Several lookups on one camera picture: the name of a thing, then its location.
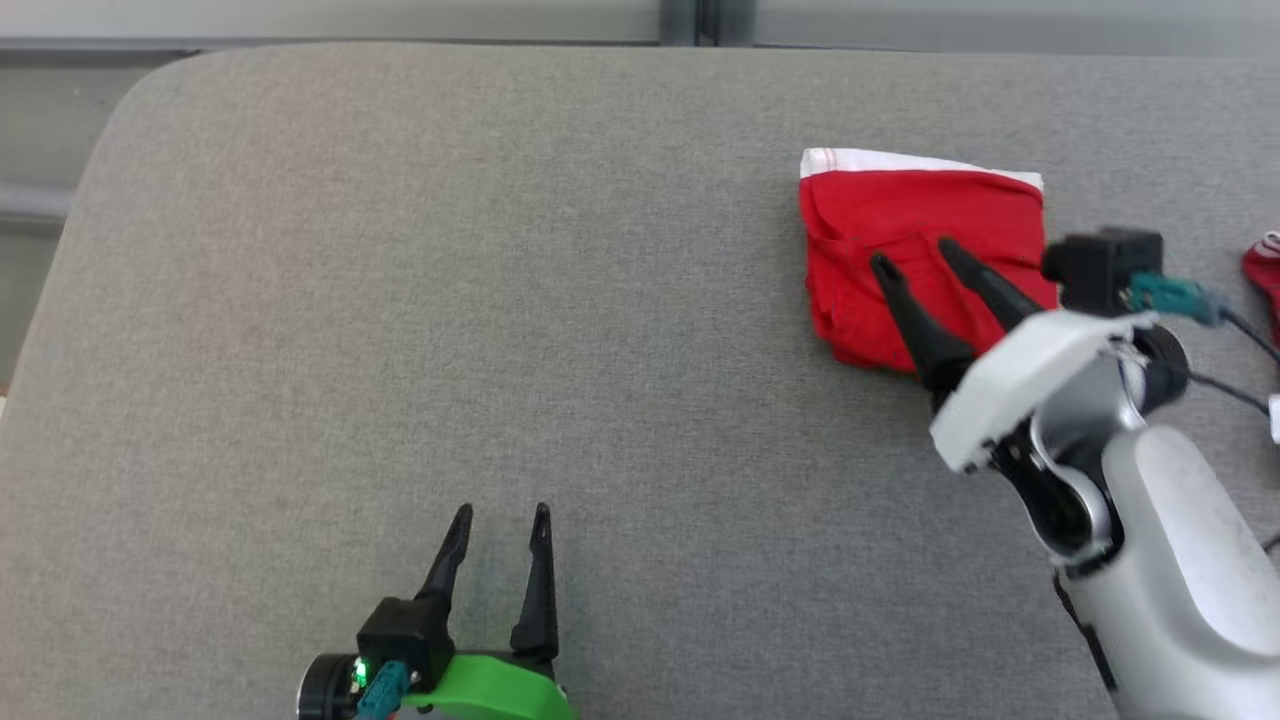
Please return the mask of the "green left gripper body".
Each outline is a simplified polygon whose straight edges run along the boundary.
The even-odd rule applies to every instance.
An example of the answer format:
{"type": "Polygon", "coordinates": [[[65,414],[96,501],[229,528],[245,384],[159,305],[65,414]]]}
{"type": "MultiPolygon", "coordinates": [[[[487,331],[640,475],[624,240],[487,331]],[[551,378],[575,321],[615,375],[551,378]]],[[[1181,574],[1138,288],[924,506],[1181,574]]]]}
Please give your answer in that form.
{"type": "Polygon", "coordinates": [[[408,719],[577,719],[554,665],[508,653],[458,653],[430,689],[401,701],[408,719]]]}

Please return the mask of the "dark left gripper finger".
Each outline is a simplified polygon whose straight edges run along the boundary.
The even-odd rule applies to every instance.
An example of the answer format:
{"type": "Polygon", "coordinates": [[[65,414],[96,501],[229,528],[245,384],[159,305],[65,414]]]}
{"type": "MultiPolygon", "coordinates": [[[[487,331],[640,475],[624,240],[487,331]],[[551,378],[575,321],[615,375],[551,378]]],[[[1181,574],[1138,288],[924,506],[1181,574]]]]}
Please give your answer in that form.
{"type": "Polygon", "coordinates": [[[509,635],[512,653],[521,659],[556,659],[559,623],[550,507],[539,502],[529,541],[530,571],[521,612],[509,635]]]}
{"type": "Polygon", "coordinates": [[[436,551],[425,582],[415,593],[415,601],[452,601],[458,570],[468,551],[474,506],[471,503],[462,503],[451,521],[440,548],[436,551]]]}

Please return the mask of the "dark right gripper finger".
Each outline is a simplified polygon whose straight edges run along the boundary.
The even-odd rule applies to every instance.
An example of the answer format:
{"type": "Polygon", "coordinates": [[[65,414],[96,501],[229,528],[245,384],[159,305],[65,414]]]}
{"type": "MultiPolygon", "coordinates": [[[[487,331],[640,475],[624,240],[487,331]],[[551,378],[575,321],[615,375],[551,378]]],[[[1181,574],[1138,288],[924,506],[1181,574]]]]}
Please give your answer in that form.
{"type": "Polygon", "coordinates": [[[948,397],[977,360],[975,350],[916,301],[890,258],[873,255],[870,269],[923,387],[932,397],[948,397]]]}
{"type": "Polygon", "coordinates": [[[1012,331],[1027,318],[1044,311],[1044,307],[996,269],[968,252],[956,240],[941,238],[938,250],[960,283],[980,299],[1005,332],[1012,331]]]}

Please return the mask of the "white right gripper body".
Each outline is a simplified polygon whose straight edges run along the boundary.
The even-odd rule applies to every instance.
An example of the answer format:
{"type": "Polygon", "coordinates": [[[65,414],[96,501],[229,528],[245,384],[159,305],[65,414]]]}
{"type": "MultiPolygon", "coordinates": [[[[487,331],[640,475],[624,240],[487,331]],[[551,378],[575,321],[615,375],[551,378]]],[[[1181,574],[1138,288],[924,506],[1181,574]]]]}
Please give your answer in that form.
{"type": "Polygon", "coordinates": [[[937,454],[948,469],[965,471],[993,460],[1002,441],[1024,430],[1036,465],[1059,473],[1068,450],[1142,430],[1133,338],[1157,318],[1055,310],[1024,320],[975,361],[934,415],[937,454]]]}

